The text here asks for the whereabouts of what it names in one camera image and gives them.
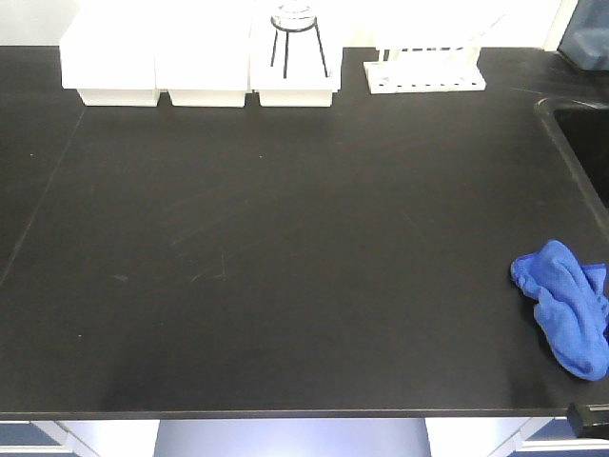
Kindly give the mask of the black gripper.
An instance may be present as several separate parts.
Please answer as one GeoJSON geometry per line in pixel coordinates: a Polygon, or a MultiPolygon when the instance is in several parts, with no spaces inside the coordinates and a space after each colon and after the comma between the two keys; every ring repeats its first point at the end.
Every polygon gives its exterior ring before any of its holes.
{"type": "Polygon", "coordinates": [[[578,438],[608,439],[608,405],[570,404],[567,420],[578,438]]]}

